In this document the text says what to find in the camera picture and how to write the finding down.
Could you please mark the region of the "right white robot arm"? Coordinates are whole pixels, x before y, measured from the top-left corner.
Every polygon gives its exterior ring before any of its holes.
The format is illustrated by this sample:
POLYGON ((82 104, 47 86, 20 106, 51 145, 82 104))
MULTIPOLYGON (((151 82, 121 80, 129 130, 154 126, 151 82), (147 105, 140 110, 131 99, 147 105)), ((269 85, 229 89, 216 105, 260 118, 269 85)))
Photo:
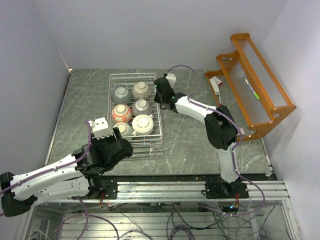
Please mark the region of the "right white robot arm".
POLYGON ((175 93, 172 87, 175 80, 169 80, 168 76, 157 78, 153 83, 156 89, 154 101, 160 104, 161 109, 189 116, 205 125, 209 143, 218 150, 223 182, 220 192, 226 198, 233 197, 241 184, 235 153, 237 137, 241 132, 229 109, 224 105, 205 105, 184 93, 175 93))

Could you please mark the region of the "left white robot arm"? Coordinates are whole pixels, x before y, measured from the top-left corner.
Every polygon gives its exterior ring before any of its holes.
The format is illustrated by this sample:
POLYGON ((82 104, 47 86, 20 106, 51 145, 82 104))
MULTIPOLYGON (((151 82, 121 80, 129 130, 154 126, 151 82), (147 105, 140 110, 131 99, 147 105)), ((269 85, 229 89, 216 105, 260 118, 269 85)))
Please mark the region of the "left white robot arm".
POLYGON ((53 200, 96 199, 103 191, 100 176, 132 154, 130 142, 114 128, 102 138, 89 134, 87 144, 50 165, 20 175, 5 172, 0 176, 2 215, 22 215, 53 200))

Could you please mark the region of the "white wire dish rack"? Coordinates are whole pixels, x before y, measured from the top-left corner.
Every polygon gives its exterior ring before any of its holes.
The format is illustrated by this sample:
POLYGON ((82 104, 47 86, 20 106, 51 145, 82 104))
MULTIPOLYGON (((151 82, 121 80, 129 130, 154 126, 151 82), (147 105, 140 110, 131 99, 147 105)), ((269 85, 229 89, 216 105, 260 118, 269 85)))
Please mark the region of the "white wire dish rack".
POLYGON ((109 75, 108 122, 137 148, 159 148, 163 142, 156 77, 154 72, 109 75))

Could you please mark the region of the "red patterned bowl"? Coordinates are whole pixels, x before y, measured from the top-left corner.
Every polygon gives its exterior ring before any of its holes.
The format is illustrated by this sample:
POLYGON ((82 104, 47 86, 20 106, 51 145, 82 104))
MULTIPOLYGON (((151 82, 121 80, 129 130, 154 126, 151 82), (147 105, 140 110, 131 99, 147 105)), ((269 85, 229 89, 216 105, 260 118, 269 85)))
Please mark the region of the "red patterned bowl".
POLYGON ((117 104, 111 112, 111 119, 115 123, 127 123, 133 116, 132 109, 126 104, 117 104))

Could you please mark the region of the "purple striped bowl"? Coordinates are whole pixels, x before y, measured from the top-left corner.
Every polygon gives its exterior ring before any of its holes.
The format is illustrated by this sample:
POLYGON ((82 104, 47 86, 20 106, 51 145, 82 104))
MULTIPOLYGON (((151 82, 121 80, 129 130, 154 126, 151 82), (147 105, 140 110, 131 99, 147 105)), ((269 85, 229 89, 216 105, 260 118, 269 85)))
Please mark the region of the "purple striped bowl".
POLYGON ((139 115, 151 115, 152 114, 152 105, 145 99, 137 100, 132 106, 132 113, 134 116, 139 115))

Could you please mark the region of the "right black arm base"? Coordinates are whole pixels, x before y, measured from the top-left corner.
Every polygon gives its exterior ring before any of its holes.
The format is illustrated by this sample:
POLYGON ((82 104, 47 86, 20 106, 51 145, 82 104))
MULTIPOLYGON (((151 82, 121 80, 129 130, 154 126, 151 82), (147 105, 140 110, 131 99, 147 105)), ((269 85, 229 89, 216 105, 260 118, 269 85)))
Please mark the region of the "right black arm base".
POLYGON ((205 189, 201 194, 207 199, 248 199, 249 192, 247 184, 240 179, 235 182, 227 183, 225 181, 211 181, 205 183, 205 189))

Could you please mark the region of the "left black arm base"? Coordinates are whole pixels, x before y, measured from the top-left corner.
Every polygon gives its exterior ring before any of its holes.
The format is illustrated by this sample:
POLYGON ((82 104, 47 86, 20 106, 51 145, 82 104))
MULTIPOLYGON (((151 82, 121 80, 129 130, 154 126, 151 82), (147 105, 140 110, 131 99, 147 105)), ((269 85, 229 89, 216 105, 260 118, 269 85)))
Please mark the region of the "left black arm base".
POLYGON ((76 178, 73 185, 77 192, 73 193, 71 199, 79 197, 82 200, 115 200, 117 198, 118 184, 111 178, 98 174, 85 175, 76 178))

